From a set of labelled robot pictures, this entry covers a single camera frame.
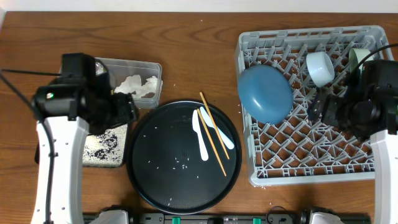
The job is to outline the white tissue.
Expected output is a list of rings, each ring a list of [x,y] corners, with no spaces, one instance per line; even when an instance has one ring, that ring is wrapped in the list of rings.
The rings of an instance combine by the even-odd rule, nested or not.
[[[122,84],[114,90],[115,93],[131,94],[133,98],[142,98],[147,94],[146,90],[142,86],[142,80],[140,75],[133,75],[127,77]]]
[[[145,92],[146,94],[148,93],[155,93],[157,89],[157,84],[158,84],[158,78],[155,76],[152,76],[150,78],[146,79],[145,84],[142,85],[141,90]]]

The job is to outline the wooden chopstick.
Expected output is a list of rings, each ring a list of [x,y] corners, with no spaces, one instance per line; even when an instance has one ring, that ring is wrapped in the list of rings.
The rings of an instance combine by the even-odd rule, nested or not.
[[[226,177],[227,175],[226,175],[226,171],[224,169],[223,163],[222,163],[222,161],[221,161],[221,159],[219,157],[218,151],[216,150],[215,144],[214,144],[213,139],[211,137],[211,134],[210,134],[210,132],[209,132],[207,126],[206,126],[205,120],[203,119],[203,116],[201,114],[200,109],[197,109],[197,113],[199,115],[199,118],[200,118],[200,121],[201,121],[201,123],[203,125],[203,128],[204,128],[204,130],[206,132],[206,135],[208,136],[209,142],[210,142],[210,144],[212,146],[213,152],[214,152],[214,154],[215,154],[215,156],[217,158],[217,161],[218,161],[218,163],[220,165],[220,168],[221,168],[221,170],[223,172],[223,175]]]
[[[220,141],[220,143],[221,143],[221,146],[222,146],[222,148],[223,148],[223,150],[224,150],[224,153],[225,153],[225,155],[226,155],[226,158],[229,159],[229,154],[228,154],[228,152],[227,152],[227,150],[226,150],[226,146],[224,145],[224,143],[223,143],[223,141],[222,141],[222,139],[221,139],[221,136],[220,136],[220,134],[219,134],[219,132],[218,132],[218,130],[217,130],[217,125],[216,125],[215,120],[214,120],[214,118],[213,118],[213,116],[212,116],[212,113],[211,113],[211,111],[210,111],[210,107],[208,106],[208,103],[206,102],[205,97],[204,97],[204,94],[203,94],[202,92],[200,92],[200,97],[201,97],[202,102],[203,102],[203,104],[204,104],[204,106],[205,106],[206,112],[209,114],[209,116],[210,116],[210,118],[211,118],[211,121],[213,122],[213,125],[214,125],[214,127],[215,127],[214,130],[215,130],[216,135],[217,135],[217,137],[218,137],[218,139],[219,139],[219,141]]]

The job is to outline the light green bowl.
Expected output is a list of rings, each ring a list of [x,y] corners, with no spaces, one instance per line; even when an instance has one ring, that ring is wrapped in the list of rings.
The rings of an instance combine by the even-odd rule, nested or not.
[[[350,72],[353,73],[358,63],[362,61],[362,59],[365,58],[365,56],[369,55],[370,53],[371,52],[368,49],[352,48],[349,51]]]

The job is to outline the white plastic spoon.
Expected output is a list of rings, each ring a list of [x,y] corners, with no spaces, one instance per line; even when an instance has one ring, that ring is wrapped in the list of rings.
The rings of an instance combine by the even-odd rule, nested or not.
[[[207,161],[209,156],[208,156],[208,152],[206,150],[205,142],[203,140],[203,136],[202,136],[202,133],[201,133],[201,128],[200,128],[200,124],[199,124],[199,120],[198,120],[198,112],[197,112],[197,110],[193,110],[192,127],[193,127],[194,132],[196,132],[196,134],[197,134],[201,159],[203,161]]]
[[[201,106],[201,107],[200,107],[200,112],[201,112],[201,115],[202,115],[202,117],[203,117],[203,119],[204,119],[206,125],[207,125],[208,127],[214,129],[215,127],[214,127],[214,125],[213,125],[213,122],[211,121],[211,118],[210,118],[209,114],[206,112],[206,109],[205,109],[204,107]],[[224,145],[225,145],[229,150],[234,149],[234,143],[232,142],[232,140],[231,140],[229,137],[227,137],[227,135],[225,135],[225,133],[222,132],[222,130],[221,130],[219,127],[217,127],[217,130],[218,130],[218,132],[219,132],[219,134],[220,134],[220,136],[221,136],[221,139],[222,139]]]

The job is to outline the dark blue plate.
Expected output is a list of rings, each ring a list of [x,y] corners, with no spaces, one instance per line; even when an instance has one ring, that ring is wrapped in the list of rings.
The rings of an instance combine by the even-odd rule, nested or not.
[[[238,78],[238,95],[244,109],[261,123],[278,124],[293,107],[293,90],[276,68],[256,65]]]

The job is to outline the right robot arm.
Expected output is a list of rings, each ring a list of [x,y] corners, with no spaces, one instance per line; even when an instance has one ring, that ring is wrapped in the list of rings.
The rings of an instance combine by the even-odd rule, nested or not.
[[[397,62],[371,60],[348,78],[343,97],[320,90],[310,121],[369,140],[375,165],[375,223],[397,223]]]

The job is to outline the light blue saucer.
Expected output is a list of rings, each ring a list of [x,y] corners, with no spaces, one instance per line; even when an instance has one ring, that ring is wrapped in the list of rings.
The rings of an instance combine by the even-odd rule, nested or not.
[[[333,81],[335,71],[326,52],[314,52],[306,56],[309,75],[314,84],[321,88]]]

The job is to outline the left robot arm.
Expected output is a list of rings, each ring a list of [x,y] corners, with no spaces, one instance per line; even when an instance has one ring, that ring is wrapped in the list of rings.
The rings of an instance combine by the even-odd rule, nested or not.
[[[32,107],[39,137],[39,177],[32,223],[83,223],[83,150],[90,134],[137,120],[131,95],[114,93],[98,58],[62,55],[60,73],[37,89]]]

